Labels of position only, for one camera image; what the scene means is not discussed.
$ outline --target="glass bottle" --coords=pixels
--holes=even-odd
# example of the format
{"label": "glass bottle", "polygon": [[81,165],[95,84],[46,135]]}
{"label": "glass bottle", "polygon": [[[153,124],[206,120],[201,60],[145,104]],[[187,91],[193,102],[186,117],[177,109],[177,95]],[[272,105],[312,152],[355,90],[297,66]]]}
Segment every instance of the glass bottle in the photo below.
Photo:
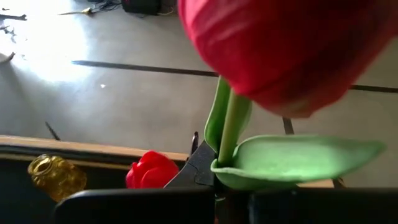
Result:
{"label": "glass bottle", "polygon": [[41,155],[28,167],[33,184],[56,202],[83,190],[86,174],[59,156]]}

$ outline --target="dark floor line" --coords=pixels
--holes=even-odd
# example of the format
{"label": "dark floor line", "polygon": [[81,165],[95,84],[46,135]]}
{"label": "dark floor line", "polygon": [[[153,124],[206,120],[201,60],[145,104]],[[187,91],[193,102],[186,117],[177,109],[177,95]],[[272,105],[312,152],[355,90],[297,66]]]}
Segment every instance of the dark floor line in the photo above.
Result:
{"label": "dark floor line", "polygon": [[[89,60],[72,60],[74,65],[82,65],[89,67],[98,68],[115,68],[124,70],[137,70],[145,72],[162,72],[162,73],[173,73],[182,75],[198,75],[204,77],[217,77],[217,73],[201,70],[190,70],[181,68],[164,68],[164,67],[153,67],[144,65],[129,65],[123,63],[109,63],[109,62],[93,62]],[[367,85],[353,85],[352,90],[362,90],[362,91],[373,91],[379,93],[398,93],[398,88],[382,87],[382,86],[367,86]]]}
{"label": "dark floor line", "polygon": [[163,67],[153,67],[153,66],[143,66],[143,65],[128,65],[122,63],[92,62],[87,60],[73,60],[71,61],[71,63],[74,65],[83,65],[83,66],[100,67],[100,68],[117,68],[117,69],[138,70],[146,72],[164,72],[164,73],[173,73],[173,74],[217,77],[217,74],[215,72],[201,71],[201,70],[163,68]]}
{"label": "dark floor line", "polygon": [[382,87],[382,86],[367,86],[367,85],[353,85],[352,90],[374,91],[378,93],[398,93],[398,88]]}
{"label": "dark floor line", "polygon": [[290,118],[282,118],[284,121],[285,134],[294,134],[292,120]]}

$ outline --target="floor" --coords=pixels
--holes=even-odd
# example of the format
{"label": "floor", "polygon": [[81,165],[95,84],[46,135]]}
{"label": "floor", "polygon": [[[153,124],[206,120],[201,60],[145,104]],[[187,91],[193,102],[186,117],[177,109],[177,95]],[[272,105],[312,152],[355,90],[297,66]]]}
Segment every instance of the floor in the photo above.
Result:
{"label": "floor", "polygon": [[[117,9],[58,16],[91,5],[21,1],[28,21],[4,21],[17,44],[14,59],[0,65],[0,134],[52,138],[48,122],[64,141],[170,152],[188,152],[195,131],[203,136],[217,80],[176,15],[140,18]],[[397,58],[395,40],[358,80],[364,90],[350,90],[309,119],[283,121],[256,107],[243,138],[294,132],[379,139],[387,152],[344,180],[398,187]]]}

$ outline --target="small red flower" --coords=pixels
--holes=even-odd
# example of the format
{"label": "small red flower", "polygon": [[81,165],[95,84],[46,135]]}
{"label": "small red flower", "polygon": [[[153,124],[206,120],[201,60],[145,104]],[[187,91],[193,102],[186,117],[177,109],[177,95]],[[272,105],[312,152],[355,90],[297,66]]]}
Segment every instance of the small red flower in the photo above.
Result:
{"label": "small red flower", "polygon": [[138,163],[133,162],[126,176],[129,189],[162,188],[178,173],[175,163],[155,151],[145,153]]}

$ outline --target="red tulip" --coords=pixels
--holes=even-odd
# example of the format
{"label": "red tulip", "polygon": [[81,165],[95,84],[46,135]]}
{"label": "red tulip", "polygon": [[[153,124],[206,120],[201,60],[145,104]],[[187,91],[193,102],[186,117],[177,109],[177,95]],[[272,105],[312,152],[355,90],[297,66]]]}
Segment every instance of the red tulip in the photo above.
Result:
{"label": "red tulip", "polygon": [[237,94],[287,117],[338,100],[398,33],[396,0],[179,0],[178,11]]}
{"label": "red tulip", "polygon": [[133,162],[126,176],[129,189],[162,188],[178,173],[175,163],[155,151],[145,153],[138,163]]}

